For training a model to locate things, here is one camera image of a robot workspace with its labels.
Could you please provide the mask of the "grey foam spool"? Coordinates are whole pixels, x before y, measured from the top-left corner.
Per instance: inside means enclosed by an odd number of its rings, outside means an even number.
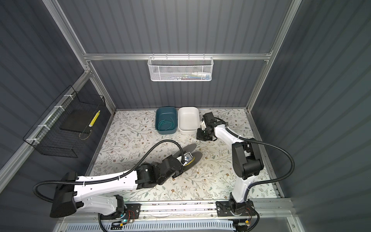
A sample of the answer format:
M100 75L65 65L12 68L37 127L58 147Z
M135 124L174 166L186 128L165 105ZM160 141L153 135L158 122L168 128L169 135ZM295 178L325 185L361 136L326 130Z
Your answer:
M193 143L193 144L187 145L187 146L182 148L183 152L184 152L184 155L189 152L195 158L194 161L190 165L184 166L183 172L188 171L189 169L194 167L201 160L203 154L200 151L196 151L196 147L197 147L197 144Z

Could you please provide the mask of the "white plastic tray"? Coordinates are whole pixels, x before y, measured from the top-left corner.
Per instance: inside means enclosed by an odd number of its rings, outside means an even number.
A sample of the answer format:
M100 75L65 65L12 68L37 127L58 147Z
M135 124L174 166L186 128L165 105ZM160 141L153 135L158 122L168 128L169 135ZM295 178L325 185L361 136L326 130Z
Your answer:
M199 109L196 107L181 107L178 110L178 129L184 135L196 135L200 127Z

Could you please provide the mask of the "teal plastic tray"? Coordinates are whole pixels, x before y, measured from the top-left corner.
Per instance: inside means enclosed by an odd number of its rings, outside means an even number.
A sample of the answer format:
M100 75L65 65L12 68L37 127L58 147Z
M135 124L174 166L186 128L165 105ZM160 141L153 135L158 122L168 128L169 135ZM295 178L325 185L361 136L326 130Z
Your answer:
M167 106L158 108L155 118L155 129L160 135L174 134L177 131L177 110Z

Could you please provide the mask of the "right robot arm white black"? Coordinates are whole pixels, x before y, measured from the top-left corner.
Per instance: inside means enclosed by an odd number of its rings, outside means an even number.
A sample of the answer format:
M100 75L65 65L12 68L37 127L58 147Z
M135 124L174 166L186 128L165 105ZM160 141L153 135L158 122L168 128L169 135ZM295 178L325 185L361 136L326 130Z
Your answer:
M197 140L206 142L221 140L231 147L232 167L237 178L229 200L216 203L222 216L229 213L234 216L239 216L244 212L252 214L252 205L248 199L249 191L257 185L284 180L292 175L295 169L295 161L287 151L270 143L238 135L229 128L227 122L216 118L212 112L203 115L201 127L197 130ZM255 178L264 169L260 145L277 149L286 155L290 161L289 171L278 178L255 182Z

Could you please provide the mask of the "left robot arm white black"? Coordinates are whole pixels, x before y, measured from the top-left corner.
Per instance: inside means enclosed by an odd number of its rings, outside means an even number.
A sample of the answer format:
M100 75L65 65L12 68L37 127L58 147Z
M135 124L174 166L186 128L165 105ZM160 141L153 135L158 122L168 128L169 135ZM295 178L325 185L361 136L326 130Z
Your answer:
M175 144L179 151L166 157L161 163L145 163L147 152L131 169L121 173L103 176L78 176L67 173L62 180L42 181L33 187L33 193L43 201L52 203L51 218L62 218L77 212L99 213L119 218L126 213L121 196L106 197L106 193L121 190L151 189L163 185L169 178L180 176L190 167L192 151L197 147L191 144L181 147L174 140L162 140L150 148L153 151L161 144Z

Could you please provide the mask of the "white vented cover strip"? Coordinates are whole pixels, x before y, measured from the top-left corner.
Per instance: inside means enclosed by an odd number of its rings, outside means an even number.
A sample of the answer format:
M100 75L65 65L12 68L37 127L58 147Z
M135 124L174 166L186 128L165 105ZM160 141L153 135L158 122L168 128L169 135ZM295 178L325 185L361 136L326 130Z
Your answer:
M233 223L228 220L190 220L190 221L139 221L111 228L112 224L104 222L108 232L180 232L180 231L233 231Z

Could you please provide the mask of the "items in white basket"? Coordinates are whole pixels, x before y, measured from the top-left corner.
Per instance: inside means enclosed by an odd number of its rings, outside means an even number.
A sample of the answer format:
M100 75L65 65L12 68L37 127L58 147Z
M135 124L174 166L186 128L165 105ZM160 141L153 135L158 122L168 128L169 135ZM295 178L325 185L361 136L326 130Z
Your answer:
M201 80L201 81L209 81L212 79L212 73L211 72L192 72L192 73L178 73L173 74L170 77L171 80Z

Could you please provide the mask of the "black flat pad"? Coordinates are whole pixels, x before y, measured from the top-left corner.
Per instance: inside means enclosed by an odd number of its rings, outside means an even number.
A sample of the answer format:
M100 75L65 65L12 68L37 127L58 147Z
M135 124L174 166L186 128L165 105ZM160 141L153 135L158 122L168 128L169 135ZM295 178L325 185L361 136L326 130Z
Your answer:
M85 110L73 110L60 126L61 130L88 134L91 128L88 126L92 120L92 112Z

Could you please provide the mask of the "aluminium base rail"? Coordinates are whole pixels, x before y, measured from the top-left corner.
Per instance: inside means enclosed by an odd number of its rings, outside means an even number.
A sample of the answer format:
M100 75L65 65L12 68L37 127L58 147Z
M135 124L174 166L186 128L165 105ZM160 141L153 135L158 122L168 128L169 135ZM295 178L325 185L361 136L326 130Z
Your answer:
M257 198L251 200L261 218L288 218L298 215L290 198ZM217 200L139 202L135 221L252 219L254 215L233 215L216 206Z

